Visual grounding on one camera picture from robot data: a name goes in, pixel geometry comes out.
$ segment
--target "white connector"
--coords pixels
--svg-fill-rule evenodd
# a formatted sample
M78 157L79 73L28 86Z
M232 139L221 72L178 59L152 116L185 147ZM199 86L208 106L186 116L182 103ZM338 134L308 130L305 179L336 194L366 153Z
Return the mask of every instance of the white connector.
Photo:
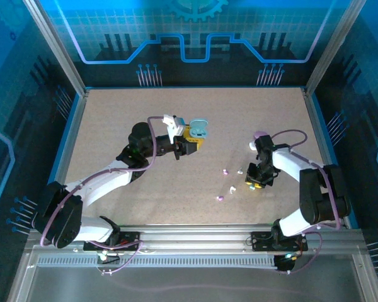
M186 125L183 118L164 115L163 123L166 124L166 130L171 143L174 143L174 137L182 135L185 131Z

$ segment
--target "black bracket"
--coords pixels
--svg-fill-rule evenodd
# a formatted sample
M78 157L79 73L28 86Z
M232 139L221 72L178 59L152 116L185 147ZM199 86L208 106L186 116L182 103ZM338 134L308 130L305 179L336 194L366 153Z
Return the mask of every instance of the black bracket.
M302 235L284 237L279 243L276 242L271 232L251 232L253 252L298 252L308 250L308 244Z
M140 232L120 232L119 236L120 236L119 238L120 238L121 244L130 243L130 242L134 242L134 241L140 239ZM117 249L117 250L135 251L138 248L139 248L139 242L137 242L137 244L135 244L135 245L131 245L129 247L125 247L123 249ZM83 250L85 250L85 251L98 251L98 250L106 250L106 249L103 249L101 247L97 247L96 245L93 245L92 243L85 242Z

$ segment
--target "glass panel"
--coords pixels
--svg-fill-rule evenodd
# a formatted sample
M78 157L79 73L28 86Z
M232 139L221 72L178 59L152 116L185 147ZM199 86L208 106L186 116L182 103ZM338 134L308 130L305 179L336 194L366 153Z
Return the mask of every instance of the glass panel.
M378 248L378 1L367 1L316 89L360 228ZM378 250L373 250L375 261Z
M45 187L74 96L23 2L0 0L0 301L34 211L23 196L33 201Z
M305 85L349 0L42 0L87 86Z
M141 267L110 279L94 267L38 267L28 301L101 301L104 293L107 301L364 301L355 276L351 257L327 255L290 277L269 269Z

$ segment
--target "small white object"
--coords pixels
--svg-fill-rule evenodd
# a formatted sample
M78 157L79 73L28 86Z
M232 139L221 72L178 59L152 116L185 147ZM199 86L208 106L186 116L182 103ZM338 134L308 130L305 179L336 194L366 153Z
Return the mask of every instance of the small white object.
M250 142L249 147L251 148L252 151L256 151L255 141Z

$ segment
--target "gear logo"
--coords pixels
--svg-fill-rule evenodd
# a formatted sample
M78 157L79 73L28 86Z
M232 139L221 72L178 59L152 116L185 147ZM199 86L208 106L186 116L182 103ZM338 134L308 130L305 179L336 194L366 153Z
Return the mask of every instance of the gear logo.
M12 32L17 32L27 20L28 11L22 0L0 0L0 18Z
M207 17L214 18L216 12L221 13L222 6L227 0L168 0L167 7L174 12L177 18L183 17L185 21L206 21Z

